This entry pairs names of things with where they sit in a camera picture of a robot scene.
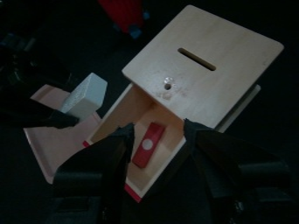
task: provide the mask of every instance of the wooden panel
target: wooden panel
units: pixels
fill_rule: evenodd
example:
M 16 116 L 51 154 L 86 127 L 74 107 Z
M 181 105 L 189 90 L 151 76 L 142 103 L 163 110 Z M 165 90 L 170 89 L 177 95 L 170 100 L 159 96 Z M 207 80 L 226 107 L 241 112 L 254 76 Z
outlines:
M 273 39 L 189 5 L 123 73 L 182 119 L 215 128 L 282 50 Z

